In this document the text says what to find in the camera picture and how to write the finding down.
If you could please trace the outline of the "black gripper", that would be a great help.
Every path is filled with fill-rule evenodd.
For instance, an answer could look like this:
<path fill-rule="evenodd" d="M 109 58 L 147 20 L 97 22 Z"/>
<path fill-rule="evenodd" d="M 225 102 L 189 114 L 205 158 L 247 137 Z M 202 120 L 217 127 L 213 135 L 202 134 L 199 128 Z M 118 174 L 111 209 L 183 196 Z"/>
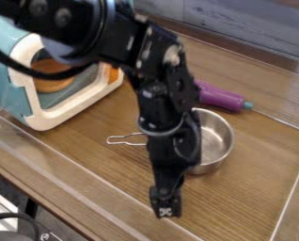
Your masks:
<path fill-rule="evenodd" d="M 155 184 L 150 187 L 150 201 L 158 218 L 182 216 L 182 185 L 185 173 L 202 158 L 201 118 L 195 110 L 182 113 L 171 126 L 161 126 L 143 116 L 139 129 L 147 135 L 147 151 Z M 174 192 L 167 198 L 159 192 Z"/>

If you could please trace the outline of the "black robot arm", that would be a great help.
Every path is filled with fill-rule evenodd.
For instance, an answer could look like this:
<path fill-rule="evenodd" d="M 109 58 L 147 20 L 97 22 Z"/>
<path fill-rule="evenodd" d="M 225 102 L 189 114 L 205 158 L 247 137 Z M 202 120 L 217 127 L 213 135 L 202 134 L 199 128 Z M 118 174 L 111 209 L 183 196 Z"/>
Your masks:
<path fill-rule="evenodd" d="M 159 218 L 181 217 L 185 173 L 202 159 L 202 133 L 199 87 L 179 37 L 126 0 L 0 0 L 0 16 L 38 35 L 53 58 L 71 66 L 65 72 L 39 72 L 0 50 L 0 63 L 15 71 L 58 81 L 98 62 L 122 69 L 147 135 L 151 207 Z"/>

